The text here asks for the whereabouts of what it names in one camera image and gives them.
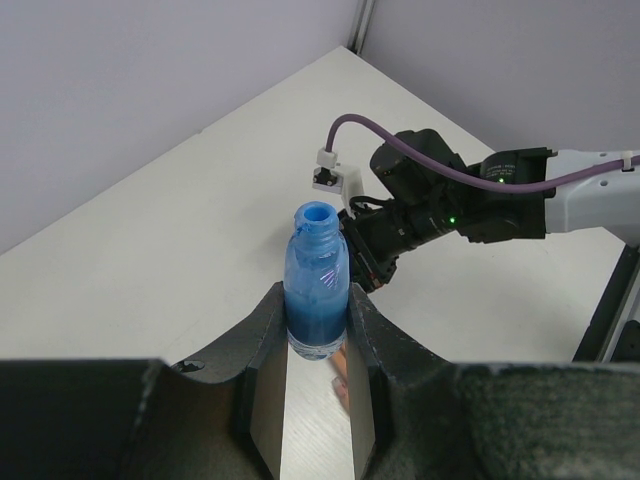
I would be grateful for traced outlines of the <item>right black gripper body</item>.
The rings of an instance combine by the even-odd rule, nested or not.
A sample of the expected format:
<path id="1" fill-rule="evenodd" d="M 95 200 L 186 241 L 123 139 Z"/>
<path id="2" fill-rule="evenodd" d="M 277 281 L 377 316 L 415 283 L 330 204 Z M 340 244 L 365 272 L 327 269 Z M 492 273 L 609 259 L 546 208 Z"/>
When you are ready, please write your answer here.
<path id="1" fill-rule="evenodd" d="M 348 247 L 351 282 L 358 284 L 366 293 L 387 285 L 396 272 L 398 257 L 379 252 L 379 240 L 385 240 L 385 211 L 382 208 L 368 209 L 352 217 L 342 209 L 338 219 Z"/>

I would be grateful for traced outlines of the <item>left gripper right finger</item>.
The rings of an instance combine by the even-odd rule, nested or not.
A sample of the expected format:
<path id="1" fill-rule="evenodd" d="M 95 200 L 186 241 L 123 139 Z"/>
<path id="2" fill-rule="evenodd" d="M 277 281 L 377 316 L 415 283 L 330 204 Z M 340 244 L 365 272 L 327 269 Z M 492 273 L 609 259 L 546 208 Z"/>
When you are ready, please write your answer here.
<path id="1" fill-rule="evenodd" d="M 359 479 L 635 479 L 634 363 L 453 363 L 350 291 Z"/>

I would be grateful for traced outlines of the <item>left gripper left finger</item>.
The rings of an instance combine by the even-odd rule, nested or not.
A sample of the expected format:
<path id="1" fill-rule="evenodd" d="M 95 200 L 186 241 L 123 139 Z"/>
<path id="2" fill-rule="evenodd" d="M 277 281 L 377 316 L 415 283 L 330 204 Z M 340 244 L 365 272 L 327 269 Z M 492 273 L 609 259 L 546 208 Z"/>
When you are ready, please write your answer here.
<path id="1" fill-rule="evenodd" d="M 201 350 L 159 359 L 5 360 L 5 479 L 276 479 L 284 295 Z"/>

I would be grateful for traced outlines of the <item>blue nail polish bottle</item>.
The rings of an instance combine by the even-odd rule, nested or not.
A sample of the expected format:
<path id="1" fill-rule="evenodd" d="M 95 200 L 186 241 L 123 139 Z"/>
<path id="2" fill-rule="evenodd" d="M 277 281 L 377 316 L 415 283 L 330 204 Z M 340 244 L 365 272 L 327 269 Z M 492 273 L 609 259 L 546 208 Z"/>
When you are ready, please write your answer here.
<path id="1" fill-rule="evenodd" d="M 334 355 L 346 337 L 350 266 L 346 240 L 331 205 L 313 201 L 296 211 L 283 286 L 293 350 L 310 361 Z"/>

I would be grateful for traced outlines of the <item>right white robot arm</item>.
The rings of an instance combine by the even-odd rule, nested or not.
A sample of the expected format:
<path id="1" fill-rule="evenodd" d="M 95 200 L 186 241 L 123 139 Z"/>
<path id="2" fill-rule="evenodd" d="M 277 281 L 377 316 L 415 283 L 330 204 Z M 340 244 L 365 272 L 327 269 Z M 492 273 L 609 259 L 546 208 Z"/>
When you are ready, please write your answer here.
<path id="1" fill-rule="evenodd" d="M 389 199 L 356 196 L 339 215 L 351 280 L 367 293 L 391 281 L 401 254 L 450 232 L 490 244 L 602 227 L 630 246 L 639 243 L 636 151 L 517 149 L 467 166 L 433 130 L 396 137 L 443 166 L 499 185 L 544 182 L 604 164 L 613 168 L 541 192 L 498 193 L 449 179 L 382 144 L 369 166 Z"/>

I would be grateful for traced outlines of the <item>mannequin hand with nails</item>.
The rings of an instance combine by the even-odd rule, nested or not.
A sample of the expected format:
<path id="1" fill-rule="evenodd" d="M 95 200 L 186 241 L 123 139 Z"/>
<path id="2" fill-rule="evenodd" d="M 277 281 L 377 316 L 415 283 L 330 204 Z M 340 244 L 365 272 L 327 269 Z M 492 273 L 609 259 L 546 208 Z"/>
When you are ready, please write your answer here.
<path id="1" fill-rule="evenodd" d="M 350 401 L 349 401 L 349 389 L 348 389 L 346 348 L 342 346 L 335 354 L 333 354 L 330 357 L 329 361 L 335 372 L 335 377 L 332 380 L 332 388 L 343 410 L 347 415 L 349 415 Z"/>

